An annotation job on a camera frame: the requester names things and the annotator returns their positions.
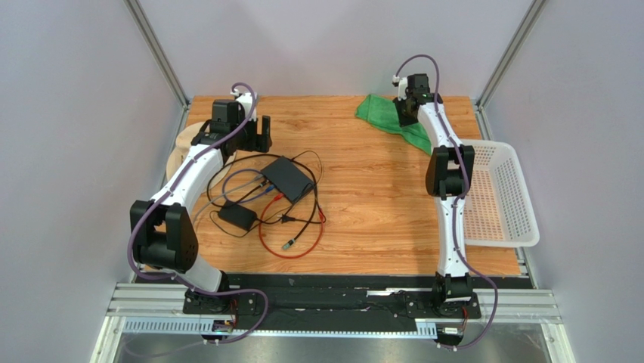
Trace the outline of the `black network switch box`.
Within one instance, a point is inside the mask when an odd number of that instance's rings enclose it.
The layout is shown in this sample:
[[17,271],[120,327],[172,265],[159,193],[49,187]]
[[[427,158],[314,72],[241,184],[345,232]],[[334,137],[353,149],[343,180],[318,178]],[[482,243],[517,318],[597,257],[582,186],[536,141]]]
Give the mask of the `black network switch box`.
[[293,161],[280,156],[260,173],[291,203],[298,203],[313,191],[314,182]]

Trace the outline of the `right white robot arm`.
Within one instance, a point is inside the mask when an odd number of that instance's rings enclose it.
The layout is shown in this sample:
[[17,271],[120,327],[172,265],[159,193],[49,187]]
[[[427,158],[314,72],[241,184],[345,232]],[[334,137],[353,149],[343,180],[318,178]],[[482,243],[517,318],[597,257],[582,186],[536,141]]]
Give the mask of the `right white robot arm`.
[[431,92],[426,74],[393,76],[392,84],[397,89],[394,105],[400,126],[421,125],[432,146],[425,183],[428,195],[434,198],[441,245],[432,306],[466,304],[473,297],[473,284],[465,259],[464,209],[475,151],[456,135],[442,98]]

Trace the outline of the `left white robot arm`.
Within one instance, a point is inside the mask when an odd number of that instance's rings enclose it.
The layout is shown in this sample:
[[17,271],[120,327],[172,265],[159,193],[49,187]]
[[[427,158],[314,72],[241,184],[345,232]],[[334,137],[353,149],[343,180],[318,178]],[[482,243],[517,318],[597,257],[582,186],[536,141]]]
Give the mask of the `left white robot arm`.
[[177,172],[150,200],[133,203],[128,241],[132,267],[142,264],[157,268],[204,295],[227,293],[227,275],[200,255],[190,213],[210,179],[236,151],[269,150],[271,119],[259,119],[256,106],[255,92],[214,101],[211,119],[191,141]]

